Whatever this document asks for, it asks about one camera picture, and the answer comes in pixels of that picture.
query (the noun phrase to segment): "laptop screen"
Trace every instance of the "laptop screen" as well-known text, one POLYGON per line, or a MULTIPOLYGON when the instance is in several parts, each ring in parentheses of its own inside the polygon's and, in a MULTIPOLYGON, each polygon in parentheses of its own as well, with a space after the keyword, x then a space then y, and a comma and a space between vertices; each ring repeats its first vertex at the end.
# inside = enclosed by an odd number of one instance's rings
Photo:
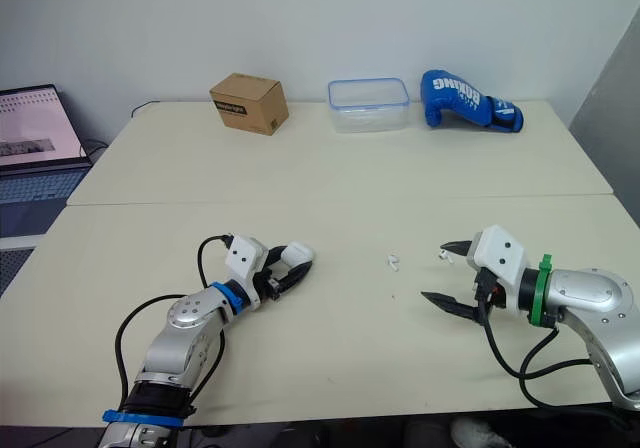
POLYGON ((53 85, 0 92, 0 167, 84 157, 53 85))

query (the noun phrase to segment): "laptop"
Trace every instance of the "laptop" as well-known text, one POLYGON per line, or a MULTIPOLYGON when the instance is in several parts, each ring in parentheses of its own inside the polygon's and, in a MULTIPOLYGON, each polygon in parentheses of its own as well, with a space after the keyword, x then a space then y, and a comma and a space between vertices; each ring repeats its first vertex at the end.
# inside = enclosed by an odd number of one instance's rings
POLYGON ((0 238, 45 233, 90 168, 54 85, 0 91, 0 238))

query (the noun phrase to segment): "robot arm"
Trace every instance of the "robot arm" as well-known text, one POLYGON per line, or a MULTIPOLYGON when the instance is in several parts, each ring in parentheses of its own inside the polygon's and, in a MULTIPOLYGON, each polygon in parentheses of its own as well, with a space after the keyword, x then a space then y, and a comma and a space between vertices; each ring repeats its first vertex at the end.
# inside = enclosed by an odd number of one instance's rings
POLYGON ((427 299, 481 324, 487 322, 483 316, 488 318, 492 306, 516 316, 526 314, 535 326, 566 324, 585 341, 611 401, 640 411, 640 311, 626 281, 598 269, 552 271, 550 255, 538 269, 532 268, 522 245, 497 225, 472 241, 450 242, 442 248, 466 256, 478 272, 478 307, 439 293, 423 293, 427 299))
POLYGON ((257 309, 264 299, 277 299, 311 267, 312 250, 298 242, 269 250, 253 238, 228 241, 230 280, 214 282, 171 306, 129 396, 118 411, 105 412, 103 420, 109 425, 100 447, 169 446, 174 430, 195 411, 194 387, 210 346, 219 338, 224 343, 224 326, 247 308, 257 309), (289 269, 283 278, 275 277, 271 268, 278 262, 289 269))

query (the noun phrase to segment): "green ring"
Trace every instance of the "green ring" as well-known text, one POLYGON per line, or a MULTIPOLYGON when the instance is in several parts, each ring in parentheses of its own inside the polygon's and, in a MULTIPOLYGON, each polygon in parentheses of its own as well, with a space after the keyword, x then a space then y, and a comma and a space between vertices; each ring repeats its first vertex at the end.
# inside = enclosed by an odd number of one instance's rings
POLYGON ((545 254, 538 268, 540 268, 540 271, 536 279, 536 291, 533 293, 533 306, 531 307, 530 322, 533 326, 540 326, 542 319, 547 280, 551 273, 551 255, 545 254))

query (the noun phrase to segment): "white debris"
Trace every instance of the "white debris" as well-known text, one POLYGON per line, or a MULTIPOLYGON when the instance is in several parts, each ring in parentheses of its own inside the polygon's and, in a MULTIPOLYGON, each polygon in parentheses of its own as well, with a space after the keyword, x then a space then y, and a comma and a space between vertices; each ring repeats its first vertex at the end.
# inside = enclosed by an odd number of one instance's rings
POLYGON ((400 259, 396 255, 387 256, 387 263, 391 267, 393 271, 398 271, 400 268, 398 267, 398 263, 400 263, 400 259))
POLYGON ((446 260, 449 262, 449 264, 453 265, 453 258, 451 258, 451 255, 447 250, 440 250, 440 253, 438 253, 438 258, 440 258, 441 260, 446 260))

